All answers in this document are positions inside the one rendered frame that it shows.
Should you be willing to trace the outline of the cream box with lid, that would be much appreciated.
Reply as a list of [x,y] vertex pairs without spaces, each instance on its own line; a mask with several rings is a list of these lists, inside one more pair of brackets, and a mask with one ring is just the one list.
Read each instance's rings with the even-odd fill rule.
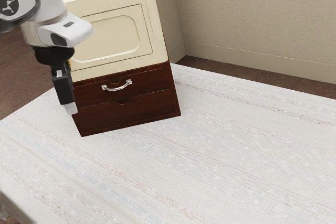
[[72,72],[114,62],[168,59],[156,0],[63,0],[69,12],[93,26],[92,35],[75,47]]

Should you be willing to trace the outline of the dark wooden drawer cabinet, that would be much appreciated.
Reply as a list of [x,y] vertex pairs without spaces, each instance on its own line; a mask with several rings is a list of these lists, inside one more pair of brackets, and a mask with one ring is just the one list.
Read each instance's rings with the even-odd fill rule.
[[181,115],[169,61],[74,83],[81,136]]

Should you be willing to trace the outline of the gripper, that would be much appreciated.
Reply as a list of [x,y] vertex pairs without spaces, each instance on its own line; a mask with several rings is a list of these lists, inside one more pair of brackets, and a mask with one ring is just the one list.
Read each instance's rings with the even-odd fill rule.
[[74,55],[75,49],[69,47],[37,47],[32,46],[39,63],[52,67],[52,82],[59,103],[64,106],[68,115],[78,113],[74,97],[74,85],[68,60]]

